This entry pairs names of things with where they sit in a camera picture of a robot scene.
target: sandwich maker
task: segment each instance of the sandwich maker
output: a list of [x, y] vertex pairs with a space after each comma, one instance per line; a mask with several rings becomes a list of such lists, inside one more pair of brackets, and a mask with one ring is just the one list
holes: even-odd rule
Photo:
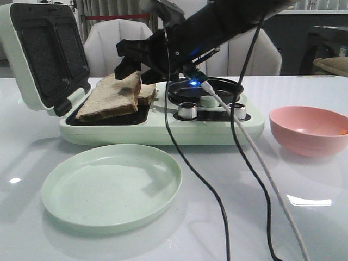
[[[49, 115], [61, 117], [59, 127], [64, 139], [93, 146], [172, 145], [165, 127], [164, 82], [156, 84], [154, 102], [138, 106], [136, 113], [92, 123], [76, 120], [78, 109], [91, 93], [90, 83], [94, 85], [97, 79], [89, 79], [83, 44], [69, 6], [3, 5], [0, 6], [0, 24], [0, 42], [24, 102], [32, 110], [46, 110]], [[238, 103], [246, 108], [243, 125], [253, 139], [259, 137], [264, 129], [264, 119], [243, 90], [236, 90], [235, 82], [228, 79], [211, 78], [209, 81], [226, 102], [238, 92]], [[234, 144], [226, 112], [219, 106], [202, 106], [203, 96], [205, 93], [201, 88], [190, 86], [185, 79], [170, 84], [168, 122], [178, 144]], [[192, 119], [182, 117], [178, 111], [182, 107], [189, 114], [192, 109], [198, 112]], [[246, 143], [237, 126], [236, 132], [240, 142]]]

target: green plate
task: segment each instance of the green plate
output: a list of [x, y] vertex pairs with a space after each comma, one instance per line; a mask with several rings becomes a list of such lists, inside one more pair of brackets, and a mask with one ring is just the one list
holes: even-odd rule
[[42, 201], [59, 220], [100, 233], [127, 231], [163, 213], [182, 181], [178, 163], [157, 148], [119, 144], [94, 148], [58, 165]]

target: glossy table surface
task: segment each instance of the glossy table surface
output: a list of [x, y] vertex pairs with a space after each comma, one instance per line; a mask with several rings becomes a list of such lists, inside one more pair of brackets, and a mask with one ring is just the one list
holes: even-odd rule
[[[97, 79], [90, 79], [95, 84]], [[256, 144], [262, 152], [311, 260], [348, 260], [348, 149], [306, 158], [273, 138], [268, 113], [308, 105], [348, 114], [348, 78], [245, 77], [244, 93], [265, 117]], [[65, 141], [57, 117], [31, 111], [12, 78], [0, 79], [0, 260], [225, 260], [219, 206], [172, 146], [158, 146], [180, 164], [183, 183], [169, 209], [146, 226], [95, 235], [65, 227], [45, 210], [40, 195], [47, 175], [90, 149]], [[272, 200], [272, 237], [283, 261], [303, 260], [276, 195], [249, 146], [243, 146]], [[271, 260], [263, 192], [234, 146], [183, 146], [183, 152], [225, 204], [232, 260]]]

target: robotic arm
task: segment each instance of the robotic arm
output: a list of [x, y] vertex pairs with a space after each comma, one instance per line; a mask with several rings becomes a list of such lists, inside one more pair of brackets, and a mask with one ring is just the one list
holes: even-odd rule
[[125, 58], [115, 69], [115, 78], [123, 79], [143, 63], [150, 67], [141, 76], [145, 84], [166, 80], [168, 75], [176, 79], [217, 52], [222, 43], [257, 26], [264, 15], [269, 18], [296, 2], [214, 0], [186, 20], [180, 8], [167, 0], [143, 1], [146, 11], [164, 21], [165, 30], [158, 30], [147, 40], [119, 42], [118, 55]]

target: chair backrest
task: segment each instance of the chair backrest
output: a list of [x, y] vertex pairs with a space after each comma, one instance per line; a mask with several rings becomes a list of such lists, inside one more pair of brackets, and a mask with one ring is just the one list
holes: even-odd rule
[[[239, 76], [255, 30], [240, 34], [220, 46], [220, 51], [201, 64], [209, 76]], [[267, 33], [260, 31], [246, 76], [279, 75], [282, 57]]]
[[116, 44], [123, 39], [147, 39], [152, 35], [147, 25], [131, 20], [110, 20], [96, 23], [84, 44], [91, 77], [104, 77], [114, 72], [122, 57]]

